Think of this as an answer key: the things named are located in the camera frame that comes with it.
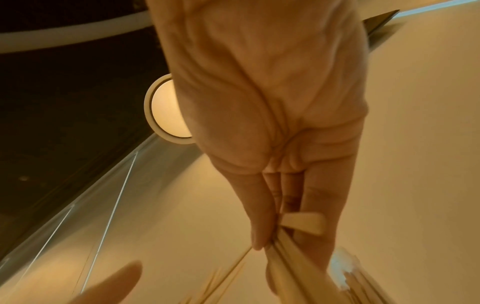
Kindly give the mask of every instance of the human hand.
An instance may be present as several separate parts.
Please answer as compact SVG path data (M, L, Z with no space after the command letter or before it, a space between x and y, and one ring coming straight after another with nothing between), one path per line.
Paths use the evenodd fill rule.
M278 212L321 212L324 236L293 237L325 270L368 112L356 0L147 2L185 122L240 198L254 248Z
M118 304L135 287L142 275L142 264L133 262L93 286L69 304Z

